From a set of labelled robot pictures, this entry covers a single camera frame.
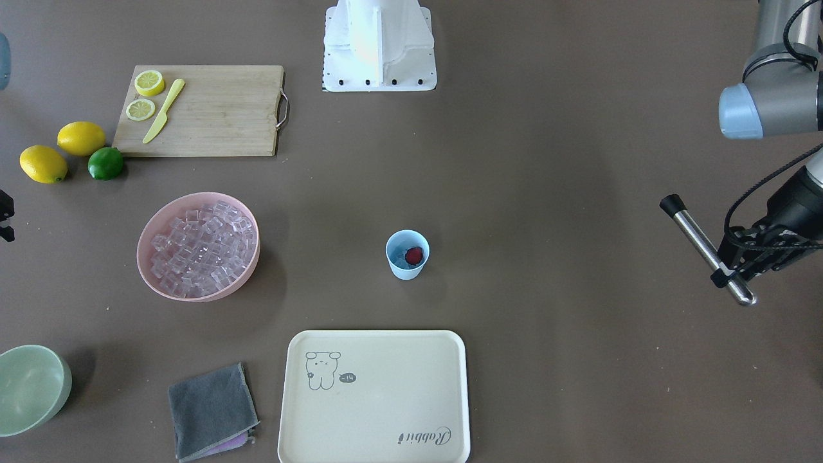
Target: lemon slice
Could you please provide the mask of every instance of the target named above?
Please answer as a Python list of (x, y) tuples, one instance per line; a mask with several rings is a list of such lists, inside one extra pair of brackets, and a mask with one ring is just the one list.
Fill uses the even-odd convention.
[(140, 122), (141, 120), (150, 118), (154, 114), (154, 110), (154, 101), (138, 98), (126, 106), (126, 117)]
[(165, 89), (165, 82), (163, 82), (163, 74), (160, 71), (149, 69), (148, 71), (140, 72), (134, 78), (134, 88), (137, 93), (143, 96), (154, 96)]

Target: gray cloth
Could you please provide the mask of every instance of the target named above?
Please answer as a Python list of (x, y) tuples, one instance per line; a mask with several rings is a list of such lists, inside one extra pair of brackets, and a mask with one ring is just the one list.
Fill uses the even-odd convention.
[(180, 463), (211, 455), (260, 423), (240, 363), (170, 386), (169, 405)]

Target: red fruit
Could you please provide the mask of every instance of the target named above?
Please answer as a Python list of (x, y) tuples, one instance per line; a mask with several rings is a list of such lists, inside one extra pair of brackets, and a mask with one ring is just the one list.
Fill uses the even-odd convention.
[(409, 265), (417, 265), (423, 260), (423, 248), (417, 246), (406, 251), (406, 262)]

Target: wooden cutting board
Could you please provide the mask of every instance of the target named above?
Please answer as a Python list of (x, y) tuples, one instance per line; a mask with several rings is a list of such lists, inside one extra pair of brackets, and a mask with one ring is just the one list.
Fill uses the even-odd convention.
[[(134, 88), (147, 69), (163, 74), (165, 89), (157, 96), (141, 96)], [(126, 106), (146, 98), (160, 111), (175, 79), (186, 84), (169, 120), (143, 144), (155, 116), (135, 122), (126, 117)], [(132, 157), (274, 156), (282, 85), (282, 66), (136, 66), (112, 146)]]

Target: green bowl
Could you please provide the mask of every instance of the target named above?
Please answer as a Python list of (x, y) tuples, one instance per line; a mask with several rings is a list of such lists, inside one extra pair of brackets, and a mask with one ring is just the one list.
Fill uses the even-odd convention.
[(71, 389), (68, 365), (49, 348), (26, 345), (0, 354), (0, 437), (49, 421)]

